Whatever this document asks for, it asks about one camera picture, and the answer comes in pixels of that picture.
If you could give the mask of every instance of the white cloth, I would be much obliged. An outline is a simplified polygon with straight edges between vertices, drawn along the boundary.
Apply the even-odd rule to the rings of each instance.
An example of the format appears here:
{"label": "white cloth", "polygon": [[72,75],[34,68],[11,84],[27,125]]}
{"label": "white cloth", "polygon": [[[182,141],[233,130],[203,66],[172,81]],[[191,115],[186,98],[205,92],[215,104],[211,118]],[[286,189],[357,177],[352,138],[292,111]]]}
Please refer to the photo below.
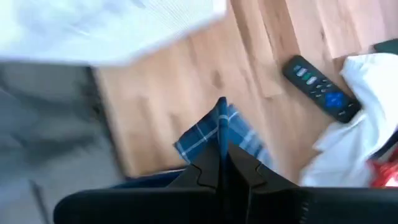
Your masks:
{"label": "white cloth", "polygon": [[225,0],[2,0],[0,60],[125,64],[225,13]]}
{"label": "white cloth", "polygon": [[341,75],[363,109],[348,124],[329,125],[314,145],[322,153],[304,168],[300,185],[367,187],[372,170],[366,161],[398,125],[398,56],[348,57]]}

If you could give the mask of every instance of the blue plaid shirt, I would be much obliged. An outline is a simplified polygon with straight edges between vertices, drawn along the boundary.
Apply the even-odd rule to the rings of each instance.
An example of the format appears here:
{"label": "blue plaid shirt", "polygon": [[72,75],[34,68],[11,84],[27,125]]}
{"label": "blue plaid shirt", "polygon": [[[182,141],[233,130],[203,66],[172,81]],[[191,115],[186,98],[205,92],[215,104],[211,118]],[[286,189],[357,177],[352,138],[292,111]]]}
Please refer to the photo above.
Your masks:
{"label": "blue plaid shirt", "polygon": [[268,168],[273,168],[272,159],[257,132],[245,122],[234,105],[227,105],[225,97],[221,97],[216,106],[185,132],[174,146],[178,153],[191,163],[205,148],[207,142],[216,138],[221,158],[226,157],[228,141],[231,141]]}

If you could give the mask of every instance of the remote control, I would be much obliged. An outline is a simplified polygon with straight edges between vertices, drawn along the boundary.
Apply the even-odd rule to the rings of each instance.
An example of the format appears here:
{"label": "remote control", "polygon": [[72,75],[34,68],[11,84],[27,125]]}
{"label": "remote control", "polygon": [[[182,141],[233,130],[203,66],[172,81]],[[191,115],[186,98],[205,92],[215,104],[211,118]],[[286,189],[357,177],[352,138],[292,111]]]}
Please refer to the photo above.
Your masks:
{"label": "remote control", "polygon": [[357,99],[349,97],[302,56],[290,59],[282,72],[293,85],[341,123],[351,121],[361,109]]}
{"label": "remote control", "polygon": [[390,53],[398,55],[398,39],[388,40],[374,45],[377,53]]}

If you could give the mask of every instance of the white towel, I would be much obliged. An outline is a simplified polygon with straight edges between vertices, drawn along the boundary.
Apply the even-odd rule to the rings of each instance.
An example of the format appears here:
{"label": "white towel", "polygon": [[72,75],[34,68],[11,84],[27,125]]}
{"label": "white towel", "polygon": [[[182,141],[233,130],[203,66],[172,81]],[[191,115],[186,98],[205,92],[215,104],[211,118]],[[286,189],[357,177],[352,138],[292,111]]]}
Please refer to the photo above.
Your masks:
{"label": "white towel", "polygon": [[341,75],[363,109],[348,124],[329,125],[314,145],[322,153],[304,168],[300,185],[369,186],[372,170],[366,161],[398,125],[398,56],[348,57]]}

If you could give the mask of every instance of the wooden floor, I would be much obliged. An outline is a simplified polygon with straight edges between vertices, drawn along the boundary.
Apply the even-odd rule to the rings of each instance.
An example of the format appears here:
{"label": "wooden floor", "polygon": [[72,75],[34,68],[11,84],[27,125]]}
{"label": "wooden floor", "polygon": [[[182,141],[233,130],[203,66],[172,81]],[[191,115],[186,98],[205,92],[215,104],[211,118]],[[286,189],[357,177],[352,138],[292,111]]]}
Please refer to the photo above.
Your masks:
{"label": "wooden floor", "polygon": [[129,67],[98,69],[125,173],[183,164],[172,143],[227,96],[297,181],[332,119],[280,66],[302,54],[348,91],[343,59],[398,37],[397,11],[396,0],[231,0],[222,21]]}

